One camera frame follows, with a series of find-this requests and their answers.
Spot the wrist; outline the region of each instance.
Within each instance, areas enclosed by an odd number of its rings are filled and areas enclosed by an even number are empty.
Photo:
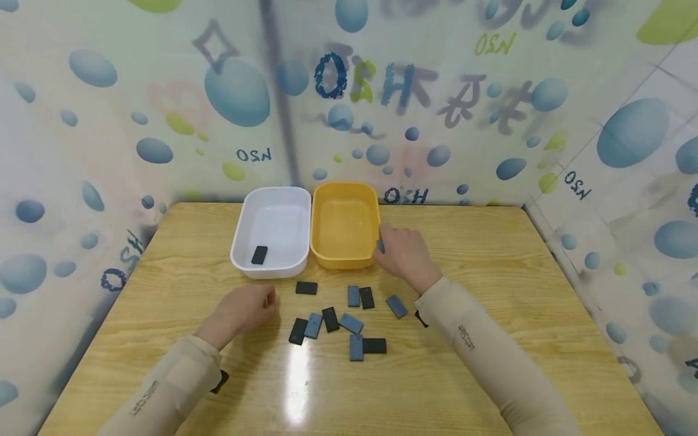
[[[419,295],[422,295],[429,290],[430,287],[434,286],[443,277],[441,268],[431,262],[429,265],[416,271],[414,276],[409,277],[407,283],[414,289]]]

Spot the hand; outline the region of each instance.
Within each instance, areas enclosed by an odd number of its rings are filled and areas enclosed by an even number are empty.
[[[216,310],[194,333],[218,350],[235,336],[261,325],[276,312],[276,291],[272,285],[243,285],[228,292]]]
[[[388,223],[381,223],[378,230],[385,254],[376,248],[373,258],[386,272],[406,281],[419,295],[443,277],[417,230],[394,229]]]

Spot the arm sleeve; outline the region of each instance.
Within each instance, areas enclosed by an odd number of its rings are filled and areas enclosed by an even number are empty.
[[[221,381],[221,355],[194,336],[180,339],[98,436],[173,435],[199,400]]]
[[[543,372],[462,286],[441,278],[415,303],[499,409],[514,436],[578,436]]]

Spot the blue rectangular block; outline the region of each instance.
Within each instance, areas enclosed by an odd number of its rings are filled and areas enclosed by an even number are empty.
[[[353,316],[349,315],[348,313],[342,314],[342,317],[339,318],[339,325],[344,327],[345,329],[349,330],[353,334],[357,335],[361,333],[361,329],[364,328],[364,323],[357,320]]]
[[[364,361],[364,337],[361,335],[349,335],[349,360],[352,362]]]
[[[320,324],[322,324],[322,315],[319,313],[311,313],[310,317],[308,318],[305,336],[308,338],[317,339],[318,333],[320,333]]]
[[[347,286],[347,301],[351,308],[357,308],[361,305],[358,286]]]
[[[402,301],[400,301],[400,299],[397,298],[397,295],[392,295],[388,297],[388,299],[385,300],[385,302],[388,303],[388,306],[390,306],[390,310],[393,311],[398,320],[403,316],[407,315],[407,309],[405,309],[405,305],[402,304]]]

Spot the rectangular block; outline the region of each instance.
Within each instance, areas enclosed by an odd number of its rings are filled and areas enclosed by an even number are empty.
[[[370,286],[359,289],[359,295],[361,295],[361,305],[364,309],[375,308],[376,304],[373,302],[373,292]]]
[[[393,311],[398,320],[403,316],[407,315],[407,309],[405,308],[405,305],[402,304],[402,301],[400,301],[400,299],[397,298],[397,295],[389,296],[388,299],[385,300],[385,302],[388,303],[388,306],[390,306],[390,310]]]
[[[344,327],[345,329],[349,330],[353,334],[357,335],[361,333],[361,329],[364,328],[364,323],[357,320],[353,316],[349,315],[348,313],[342,314],[342,317],[339,318],[339,325]]]
[[[388,352],[388,344],[385,338],[364,338],[365,354],[385,354]]]
[[[351,308],[357,308],[361,305],[358,286],[347,286],[347,302]]]
[[[291,329],[291,336],[288,337],[288,342],[296,345],[303,345],[305,337],[305,328],[308,326],[308,321],[301,318],[296,318]]]
[[[322,318],[325,320],[325,328],[327,332],[339,330],[339,322],[337,322],[337,314],[334,308],[322,309]]]
[[[322,315],[319,313],[311,313],[308,317],[308,325],[306,326],[305,336],[312,339],[317,339],[320,333],[320,324],[322,324]]]
[[[349,360],[364,361],[364,341],[361,335],[349,335]]]
[[[297,282],[296,294],[315,295],[318,293],[318,284],[315,282]]]
[[[269,247],[257,246],[255,254],[252,255],[252,265],[261,265],[264,263],[264,259],[267,257],[267,250]]]

